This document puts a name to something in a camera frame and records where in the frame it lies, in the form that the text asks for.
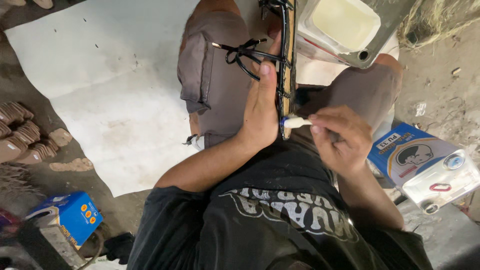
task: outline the fingernail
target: fingernail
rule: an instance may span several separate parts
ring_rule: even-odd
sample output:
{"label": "fingernail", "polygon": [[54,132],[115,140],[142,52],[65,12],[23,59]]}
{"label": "fingernail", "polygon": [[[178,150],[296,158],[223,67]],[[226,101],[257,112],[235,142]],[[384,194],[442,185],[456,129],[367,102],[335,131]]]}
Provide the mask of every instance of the fingernail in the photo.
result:
{"label": "fingernail", "polygon": [[261,73],[262,75],[267,75],[267,74],[269,74],[269,73],[270,73],[270,66],[267,65],[267,64],[265,64],[265,63],[262,63],[262,64],[260,65],[260,73]]}
{"label": "fingernail", "polygon": [[311,127],[311,131],[312,131],[313,133],[320,133],[320,132],[322,132],[322,128],[319,127],[319,126],[313,125],[313,126]]}

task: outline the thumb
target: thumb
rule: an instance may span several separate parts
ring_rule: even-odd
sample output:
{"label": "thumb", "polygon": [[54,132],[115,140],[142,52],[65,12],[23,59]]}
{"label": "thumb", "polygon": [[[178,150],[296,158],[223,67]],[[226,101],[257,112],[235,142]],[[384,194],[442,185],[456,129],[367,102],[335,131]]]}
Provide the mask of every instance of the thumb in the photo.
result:
{"label": "thumb", "polygon": [[263,61],[258,72],[258,100],[274,104],[276,92],[275,65],[270,61]]}
{"label": "thumb", "polygon": [[332,144],[332,140],[328,135],[328,131],[324,127],[312,125],[310,127],[313,141],[317,146],[320,157],[324,160],[335,158],[335,147]]}

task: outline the dirty floor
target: dirty floor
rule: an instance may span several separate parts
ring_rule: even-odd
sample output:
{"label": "dirty floor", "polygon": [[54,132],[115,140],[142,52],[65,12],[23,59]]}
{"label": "dirty floor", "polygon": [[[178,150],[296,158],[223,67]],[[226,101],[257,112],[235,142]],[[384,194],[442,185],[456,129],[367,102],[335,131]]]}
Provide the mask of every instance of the dirty floor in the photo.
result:
{"label": "dirty floor", "polygon": [[[29,3],[27,7],[16,7],[8,11],[0,20],[2,29],[11,28],[21,23],[29,22],[68,7],[80,1],[68,1],[53,11],[44,11]],[[5,35],[0,36],[0,103],[18,101],[23,103],[34,114],[34,122],[41,127],[43,135],[65,128],[62,120],[52,109],[50,102],[42,96],[25,77]],[[473,24],[456,35],[444,41],[426,46],[417,51],[400,53],[400,63],[405,66],[403,89],[396,102],[396,118],[407,123],[419,123],[422,130],[450,141],[466,149],[477,164],[480,164],[480,52],[476,50],[480,44],[480,24]],[[455,76],[451,72],[461,68]],[[425,113],[417,115],[416,106],[425,103]],[[76,158],[85,157],[80,145],[73,140],[62,147],[58,156],[30,166],[32,183],[41,188],[45,195],[63,194],[76,190],[86,191],[95,204],[101,209],[105,217],[104,224],[110,235],[121,232],[137,231],[142,215],[143,203],[149,191],[131,193],[113,198],[107,186],[95,173],[95,170],[86,172],[54,172],[48,164],[51,162],[70,162]],[[12,201],[7,203],[0,199],[0,208],[11,209],[13,212],[24,215],[29,207],[38,201],[35,199],[18,199],[24,207],[12,207]],[[480,196],[468,196],[459,200],[457,208],[448,211],[456,213],[462,211],[472,219],[480,221]],[[454,215],[442,214],[436,219],[436,224],[445,226],[464,226],[470,222]],[[425,225],[431,232],[434,226]],[[471,228],[469,233],[478,233],[477,228]],[[465,240],[468,245],[478,247],[478,237]],[[442,258],[443,251],[431,245],[427,253],[435,261],[435,266],[446,265]],[[452,254],[449,259],[459,256]]]}

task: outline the glue can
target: glue can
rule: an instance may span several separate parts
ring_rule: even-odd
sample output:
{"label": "glue can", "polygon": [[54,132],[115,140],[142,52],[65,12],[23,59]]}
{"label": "glue can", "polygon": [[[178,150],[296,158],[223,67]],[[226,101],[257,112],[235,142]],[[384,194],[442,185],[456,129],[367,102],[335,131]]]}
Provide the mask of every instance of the glue can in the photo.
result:
{"label": "glue can", "polygon": [[480,186],[465,150],[406,123],[378,139],[368,159],[429,215]]}

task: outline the printed shirt graphic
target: printed shirt graphic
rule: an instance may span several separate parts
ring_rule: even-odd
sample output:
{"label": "printed shirt graphic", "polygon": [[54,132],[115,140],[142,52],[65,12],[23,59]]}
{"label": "printed shirt graphic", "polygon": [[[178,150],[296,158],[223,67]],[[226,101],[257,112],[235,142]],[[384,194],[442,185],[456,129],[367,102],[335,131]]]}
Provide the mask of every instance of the printed shirt graphic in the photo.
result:
{"label": "printed shirt graphic", "polygon": [[359,239],[345,213],[320,195],[243,188],[220,196],[231,197],[238,212],[246,217],[286,222],[300,232],[326,234],[341,241]]}

